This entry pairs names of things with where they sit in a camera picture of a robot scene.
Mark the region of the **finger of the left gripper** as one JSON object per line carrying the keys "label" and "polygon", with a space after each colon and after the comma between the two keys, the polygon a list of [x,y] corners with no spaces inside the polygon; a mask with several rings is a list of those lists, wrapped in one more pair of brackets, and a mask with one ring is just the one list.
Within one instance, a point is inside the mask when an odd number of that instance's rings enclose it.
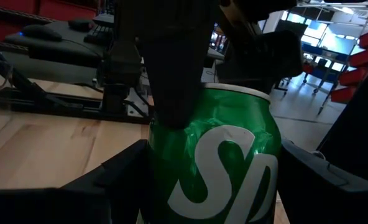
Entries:
{"label": "finger of the left gripper", "polygon": [[183,129],[195,110],[218,0],[144,0],[142,7],[141,52],[156,118]]}
{"label": "finger of the left gripper", "polygon": [[217,65],[220,83],[243,86],[269,94],[283,78],[302,73],[300,38],[289,30],[266,34],[232,35],[230,51]]}

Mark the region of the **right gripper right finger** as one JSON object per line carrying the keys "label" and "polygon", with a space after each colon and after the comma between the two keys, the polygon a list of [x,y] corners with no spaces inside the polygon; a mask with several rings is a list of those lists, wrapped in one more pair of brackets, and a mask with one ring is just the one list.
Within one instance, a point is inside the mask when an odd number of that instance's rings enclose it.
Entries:
{"label": "right gripper right finger", "polygon": [[282,141],[278,193],[290,224],[368,224],[368,180]]}

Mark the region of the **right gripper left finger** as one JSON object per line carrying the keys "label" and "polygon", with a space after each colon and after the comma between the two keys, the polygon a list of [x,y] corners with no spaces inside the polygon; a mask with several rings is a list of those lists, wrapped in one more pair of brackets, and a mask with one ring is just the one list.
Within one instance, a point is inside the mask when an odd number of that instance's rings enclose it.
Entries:
{"label": "right gripper left finger", "polygon": [[147,143],[59,188],[0,189],[0,224],[135,224],[147,201]]}

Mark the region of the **green Sprite soda can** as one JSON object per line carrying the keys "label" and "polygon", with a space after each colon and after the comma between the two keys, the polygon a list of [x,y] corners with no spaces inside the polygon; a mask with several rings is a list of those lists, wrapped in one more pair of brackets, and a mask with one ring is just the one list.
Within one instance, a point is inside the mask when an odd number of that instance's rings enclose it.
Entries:
{"label": "green Sprite soda can", "polygon": [[281,135],[268,95],[206,83],[188,126],[150,125],[145,224],[274,224]]}

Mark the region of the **blue background table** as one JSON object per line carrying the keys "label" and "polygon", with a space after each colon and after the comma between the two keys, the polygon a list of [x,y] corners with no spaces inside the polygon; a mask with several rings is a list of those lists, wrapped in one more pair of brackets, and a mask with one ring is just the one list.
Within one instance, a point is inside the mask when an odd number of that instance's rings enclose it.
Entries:
{"label": "blue background table", "polygon": [[308,75],[321,80],[315,86],[314,93],[321,91],[324,83],[337,83],[340,74],[349,65],[349,54],[342,54],[306,43],[302,43],[302,50],[313,58],[311,61],[303,63],[303,72],[306,74],[303,82],[307,82]]}

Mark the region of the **red storage bin shelf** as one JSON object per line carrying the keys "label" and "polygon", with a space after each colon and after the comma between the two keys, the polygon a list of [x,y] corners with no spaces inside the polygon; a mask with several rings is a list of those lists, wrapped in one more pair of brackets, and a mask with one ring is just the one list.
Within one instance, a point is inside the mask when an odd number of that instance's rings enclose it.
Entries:
{"label": "red storage bin shelf", "polygon": [[355,70],[344,72],[339,76],[339,84],[343,88],[331,92],[332,102],[348,103],[368,76],[368,33],[360,36],[359,46],[364,51],[353,54],[349,58],[349,66],[355,68]]}

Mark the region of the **black computer mouse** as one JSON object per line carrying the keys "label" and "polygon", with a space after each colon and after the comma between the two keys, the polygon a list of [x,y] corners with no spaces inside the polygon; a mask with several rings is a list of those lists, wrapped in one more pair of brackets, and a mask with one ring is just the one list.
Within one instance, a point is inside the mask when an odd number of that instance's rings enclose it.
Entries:
{"label": "black computer mouse", "polygon": [[70,29],[79,32],[88,32],[94,27],[94,22],[89,19],[73,19],[68,21],[68,26]]}

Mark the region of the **black desk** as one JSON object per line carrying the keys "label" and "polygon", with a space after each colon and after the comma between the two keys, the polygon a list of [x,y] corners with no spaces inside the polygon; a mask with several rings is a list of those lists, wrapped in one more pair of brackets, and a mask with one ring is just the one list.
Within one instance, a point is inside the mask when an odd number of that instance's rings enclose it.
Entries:
{"label": "black desk", "polygon": [[13,56],[7,59],[29,78],[62,83],[89,83],[96,78],[100,57],[107,51],[108,45],[95,45],[84,42],[88,32],[70,29],[68,22],[57,21],[45,25],[62,36],[61,42],[53,42],[20,35],[9,34],[4,42],[26,47],[25,56]]}

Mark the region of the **black mouse with blue light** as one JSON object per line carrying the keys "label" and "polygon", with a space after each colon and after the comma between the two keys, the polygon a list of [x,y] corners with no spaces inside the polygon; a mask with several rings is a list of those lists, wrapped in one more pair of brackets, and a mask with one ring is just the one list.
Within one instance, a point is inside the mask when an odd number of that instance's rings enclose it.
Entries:
{"label": "black mouse with blue light", "polygon": [[25,26],[21,31],[20,35],[25,37],[31,37],[35,39],[41,39],[41,40],[49,40],[54,42],[61,42],[62,36],[54,31],[53,29],[43,26],[43,25],[28,25]]}

